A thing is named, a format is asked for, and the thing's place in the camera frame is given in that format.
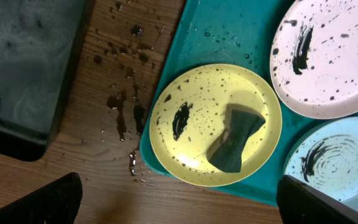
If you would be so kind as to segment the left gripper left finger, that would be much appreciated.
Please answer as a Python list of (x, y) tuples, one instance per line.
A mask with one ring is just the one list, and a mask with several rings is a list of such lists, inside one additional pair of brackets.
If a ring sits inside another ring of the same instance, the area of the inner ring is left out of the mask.
[(80, 176), (71, 172), (0, 208), (0, 223), (73, 224), (82, 197)]

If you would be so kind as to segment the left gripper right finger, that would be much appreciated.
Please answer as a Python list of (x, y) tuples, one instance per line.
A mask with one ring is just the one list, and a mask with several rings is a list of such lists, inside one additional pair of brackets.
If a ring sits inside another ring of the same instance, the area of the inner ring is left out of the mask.
[(358, 212), (284, 175), (278, 182), (277, 205), (284, 224), (358, 224)]

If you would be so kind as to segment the yellow plate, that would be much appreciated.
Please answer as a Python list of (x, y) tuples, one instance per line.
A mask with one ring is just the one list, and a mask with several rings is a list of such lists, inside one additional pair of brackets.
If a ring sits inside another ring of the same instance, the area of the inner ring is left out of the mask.
[[(225, 173), (207, 160), (207, 151), (224, 129), (228, 104), (258, 111), (265, 124), (246, 142), (239, 173)], [(258, 171), (273, 154), (282, 132), (280, 102), (258, 74), (237, 65), (194, 68), (160, 94), (150, 116), (152, 150), (169, 174), (203, 187), (239, 182)]]

